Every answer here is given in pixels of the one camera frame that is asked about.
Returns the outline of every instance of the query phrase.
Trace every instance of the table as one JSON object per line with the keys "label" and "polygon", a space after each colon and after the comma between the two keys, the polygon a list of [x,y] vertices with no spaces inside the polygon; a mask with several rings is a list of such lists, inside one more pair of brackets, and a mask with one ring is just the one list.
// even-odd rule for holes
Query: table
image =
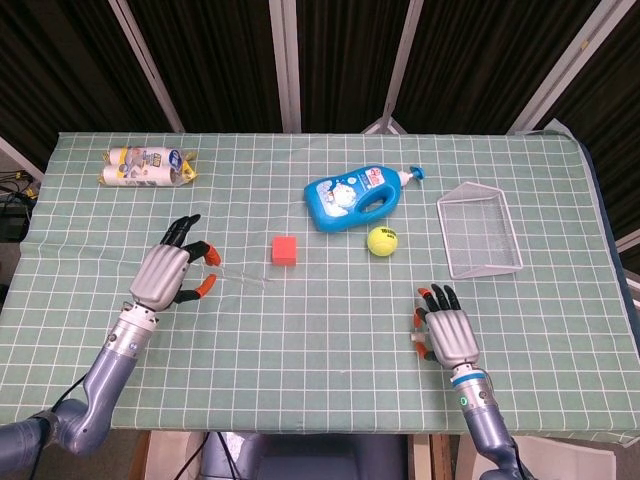
{"label": "table", "polygon": [[[102,153],[122,145],[197,150],[198,177],[98,185]],[[315,231],[302,197],[316,178],[373,163],[427,174],[379,222],[399,234],[390,258],[367,252],[375,225]],[[450,281],[435,203],[467,180],[505,191],[522,271]],[[464,432],[449,372],[419,360],[409,336],[416,288],[437,281],[470,315],[513,433],[640,433],[637,319],[589,168],[563,134],[61,134],[0,317],[0,423],[50,405],[86,371],[145,252],[194,213],[203,218],[188,240],[212,242],[228,278],[159,315],[116,428]],[[270,264],[282,234],[298,239],[294,268]],[[186,285],[208,273],[194,265]]]}

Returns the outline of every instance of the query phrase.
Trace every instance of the red cube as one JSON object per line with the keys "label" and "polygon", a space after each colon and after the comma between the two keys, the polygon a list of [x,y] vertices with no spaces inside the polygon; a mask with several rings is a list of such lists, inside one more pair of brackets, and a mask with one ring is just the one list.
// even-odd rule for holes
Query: red cube
{"label": "red cube", "polygon": [[281,267],[296,264],[296,237],[273,237],[271,263]]}

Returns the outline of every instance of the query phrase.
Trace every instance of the white mesh basket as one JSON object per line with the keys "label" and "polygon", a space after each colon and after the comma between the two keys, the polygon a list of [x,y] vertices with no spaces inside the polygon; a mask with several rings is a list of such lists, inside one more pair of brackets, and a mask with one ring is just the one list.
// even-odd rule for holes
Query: white mesh basket
{"label": "white mesh basket", "polygon": [[437,205],[451,278],[501,275],[522,269],[502,190],[465,182]]}

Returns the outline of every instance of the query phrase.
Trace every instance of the yellow tennis ball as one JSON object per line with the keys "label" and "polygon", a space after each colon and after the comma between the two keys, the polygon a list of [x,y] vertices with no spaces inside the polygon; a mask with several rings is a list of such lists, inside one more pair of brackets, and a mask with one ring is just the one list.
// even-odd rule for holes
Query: yellow tennis ball
{"label": "yellow tennis ball", "polygon": [[367,237],[369,251],[379,257],[388,257],[398,246],[396,232],[389,227],[376,227]]}

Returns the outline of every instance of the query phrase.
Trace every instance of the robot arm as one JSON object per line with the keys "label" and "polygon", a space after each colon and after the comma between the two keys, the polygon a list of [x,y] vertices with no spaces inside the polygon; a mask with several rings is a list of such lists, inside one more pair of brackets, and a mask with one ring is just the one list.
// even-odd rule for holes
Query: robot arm
{"label": "robot arm", "polygon": [[[451,288],[445,287],[448,300],[440,287],[432,285],[432,289],[437,301],[428,290],[419,290],[430,311],[422,308],[416,310],[413,339],[422,357],[437,360],[443,367],[453,371],[451,383],[458,395],[476,450],[498,466],[497,470],[485,472],[480,479],[533,479],[520,462],[518,447],[500,414],[488,374],[476,365],[480,351],[467,314],[460,309]],[[423,322],[427,325],[433,352],[427,349],[423,343],[425,335],[418,330]]]}
{"label": "robot arm", "polygon": [[209,275],[195,290],[180,290],[194,260],[204,257],[208,265],[220,265],[220,256],[206,242],[182,247],[199,219],[200,215],[194,215],[176,220],[143,260],[130,288],[134,303],[125,303],[84,378],[87,403],[64,400],[32,418],[0,428],[0,474],[31,465],[43,442],[55,441],[77,455],[89,454],[104,442],[116,402],[156,328],[156,312],[172,302],[200,299],[215,283],[215,275]]}

